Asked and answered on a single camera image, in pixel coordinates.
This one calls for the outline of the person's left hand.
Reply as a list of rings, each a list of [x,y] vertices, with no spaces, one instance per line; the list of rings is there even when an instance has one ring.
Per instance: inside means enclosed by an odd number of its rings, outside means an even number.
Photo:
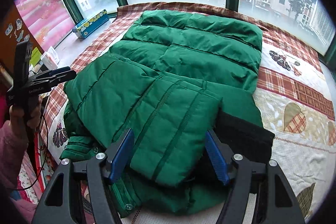
[[[26,134],[26,126],[31,129],[36,129],[41,121],[41,105],[42,105],[42,97],[38,97],[38,104],[34,108],[34,110],[30,114],[30,119],[25,122],[24,110],[17,105],[12,105],[9,110],[10,114],[10,127],[13,133],[17,136],[23,136]]]

